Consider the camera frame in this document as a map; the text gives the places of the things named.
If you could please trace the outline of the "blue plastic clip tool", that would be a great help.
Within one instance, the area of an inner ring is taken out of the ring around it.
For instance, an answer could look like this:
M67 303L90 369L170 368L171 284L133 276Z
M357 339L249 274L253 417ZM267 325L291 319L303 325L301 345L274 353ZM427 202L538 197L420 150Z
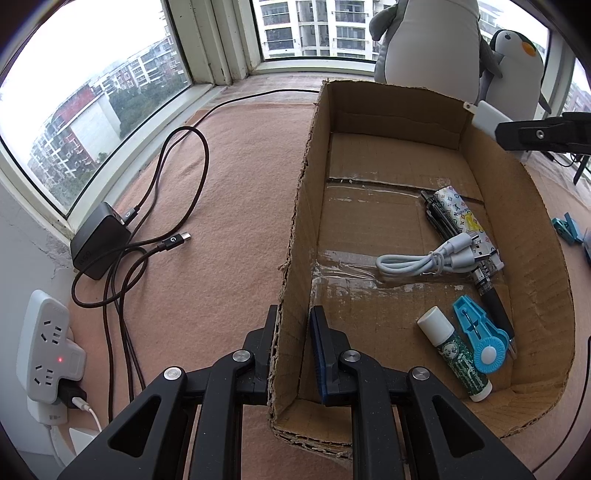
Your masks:
M486 375L497 372L509 350L508 334L497 328L485 310L467 295L454 302L453 310L470 341L477 370Z

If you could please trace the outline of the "black power adapter brick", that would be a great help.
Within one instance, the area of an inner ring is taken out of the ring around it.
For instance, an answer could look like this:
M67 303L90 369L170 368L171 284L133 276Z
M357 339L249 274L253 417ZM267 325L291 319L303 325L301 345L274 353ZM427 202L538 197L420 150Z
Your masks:
M100 255L122 247L131 232L107 202L101 202L86 218L70 242L73 266L93 280L100 280L117 257L117 252L91 265Z

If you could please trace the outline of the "large grey white penguin plush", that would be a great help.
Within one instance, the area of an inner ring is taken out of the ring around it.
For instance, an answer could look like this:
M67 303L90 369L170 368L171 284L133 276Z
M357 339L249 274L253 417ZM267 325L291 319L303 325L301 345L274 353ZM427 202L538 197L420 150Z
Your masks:
M475 103L484 71L503 76L479 20L476 1L408 0L382 10L369 24L381 43L375 81Z

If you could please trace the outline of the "patterned white tube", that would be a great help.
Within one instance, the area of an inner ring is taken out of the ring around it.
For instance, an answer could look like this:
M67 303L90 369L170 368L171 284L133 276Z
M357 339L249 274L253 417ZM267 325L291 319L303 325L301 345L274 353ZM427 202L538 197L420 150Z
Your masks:
M461 232L472 239L471 250L476 260L483 260L490 275L503 270L505 264L473 211L453 186L435 192L435 198L442 206L448 220Z

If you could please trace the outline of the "white power strip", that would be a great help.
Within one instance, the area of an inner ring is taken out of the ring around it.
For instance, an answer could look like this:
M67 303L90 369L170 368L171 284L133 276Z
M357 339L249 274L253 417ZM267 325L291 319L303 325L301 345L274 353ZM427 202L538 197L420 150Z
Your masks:
M16 375L32 401L53 404L61 380L79 381L86 352L68 337L68 309L42 290L28 301L17 351Z

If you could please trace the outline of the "teal plastic clip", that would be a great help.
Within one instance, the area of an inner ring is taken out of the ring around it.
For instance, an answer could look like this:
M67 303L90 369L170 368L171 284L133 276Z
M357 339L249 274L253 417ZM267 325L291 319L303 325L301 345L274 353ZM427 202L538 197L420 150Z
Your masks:
M558 235L566 241L568 245L583 243L583 236L578 224L569 212L566 212L563 218L552 218L551 224Z

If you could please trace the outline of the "white wall adapter block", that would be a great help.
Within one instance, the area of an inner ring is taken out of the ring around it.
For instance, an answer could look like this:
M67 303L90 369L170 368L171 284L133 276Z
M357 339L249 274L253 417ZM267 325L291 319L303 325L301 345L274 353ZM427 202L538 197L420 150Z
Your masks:
M99 434L97 430L88 428L68 429L75 455L79 455Z

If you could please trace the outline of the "black tripod stand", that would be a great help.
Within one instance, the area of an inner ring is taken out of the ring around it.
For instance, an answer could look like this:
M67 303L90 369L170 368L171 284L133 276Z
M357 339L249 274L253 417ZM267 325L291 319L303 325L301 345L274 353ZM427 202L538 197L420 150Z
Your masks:
M584 175L590 173L590 156L586 154L576 153L555 153L555 161L562 167L571 169L575 168L573 177L573 184L576 185Z

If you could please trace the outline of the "small penguin plush orange beak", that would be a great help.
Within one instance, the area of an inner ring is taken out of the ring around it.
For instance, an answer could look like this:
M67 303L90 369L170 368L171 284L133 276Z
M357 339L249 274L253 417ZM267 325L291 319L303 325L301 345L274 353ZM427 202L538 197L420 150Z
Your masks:
M497 30L491 41L481 42L480 90L485 101L511 120L532 120L536 109L551 114L541 86L544 62L536 46L514 30Z

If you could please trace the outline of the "black plug in strip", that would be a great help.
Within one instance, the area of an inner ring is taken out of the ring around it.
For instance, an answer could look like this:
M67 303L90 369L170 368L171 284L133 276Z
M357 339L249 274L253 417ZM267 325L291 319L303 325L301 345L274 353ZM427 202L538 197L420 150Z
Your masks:
M77 409L74 404L74 398L80 398L84 402L87 401L87 393L80 386L79 381L60 379L58 382L58 398L68 409Z

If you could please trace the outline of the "cardboard box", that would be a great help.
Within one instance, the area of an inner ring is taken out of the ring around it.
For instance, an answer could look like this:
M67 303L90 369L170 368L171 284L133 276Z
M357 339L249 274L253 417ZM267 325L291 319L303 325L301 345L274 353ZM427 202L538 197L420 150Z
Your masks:
M559 402L575 353L575 310L560 241L528 171L476 128L464 104L418 88L363 81L322 86L295 198L270 367L270 424L298 447L351 454L351 414L322 405L308 311L382 365L430 370L466 392L417 326L431 307L452 313L475 296L464 275L385 280L383 254L420 255L440 237L422 191L451 186L499 249L494 278L517 355L472 411L499 437L530 429Z

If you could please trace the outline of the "green white glue stick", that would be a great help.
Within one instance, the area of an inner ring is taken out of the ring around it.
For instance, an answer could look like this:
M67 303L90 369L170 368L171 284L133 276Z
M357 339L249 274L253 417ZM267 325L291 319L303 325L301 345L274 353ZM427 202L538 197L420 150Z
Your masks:
M474 354L443 311L438 306L430 308L417 320L417 325L460 380L470 399L476 403L485 400L493 390L492 382L476 368Z

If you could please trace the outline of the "pink felt mat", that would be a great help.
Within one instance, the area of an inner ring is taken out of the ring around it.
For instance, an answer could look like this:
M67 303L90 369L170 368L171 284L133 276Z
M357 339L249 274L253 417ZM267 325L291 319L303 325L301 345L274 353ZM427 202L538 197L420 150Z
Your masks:
M211 365L263 326L280 296L290 217L317 94L279 93L225 106L198 127L211 146L204 192L184 230L193 239L156 255L126 300L126 321L146 381L164 368ZM202 163L197 136L177 145L166 162L157 205L140 238L170 229L190 203ZM590 184L572 184L574 169L531 154L526 168L551 217L570 212L590 228ZM504 440L539 479L567 468L590 432L590 384L580 413L590 335L590 268L583 253L564 251L576 312L575 357L565 392L538 423ZM103 427L108 424L108 365L99 309L70 306L76 341L87 352L82 388ZM345 463L287 444L271 433L267 409L245 408L243 479L351 479Z

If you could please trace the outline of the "black pen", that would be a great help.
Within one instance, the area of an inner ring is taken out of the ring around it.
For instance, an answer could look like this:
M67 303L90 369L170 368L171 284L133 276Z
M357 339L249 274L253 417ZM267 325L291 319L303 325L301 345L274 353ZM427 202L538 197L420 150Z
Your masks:
M435 198L435 192L430 194L422 191L421 196L425 202L427 219L444 240L449 240L461 233L446 217L442 206ZM492 277L494 275L488 273L483 260L476 260L474 268L470 271L470 276L481 297L485 310L489 314L489 318L497 328L503 329L508 334L508 351L512 358L516 359L517 352L514 346L515 331L497 290L493 285Z

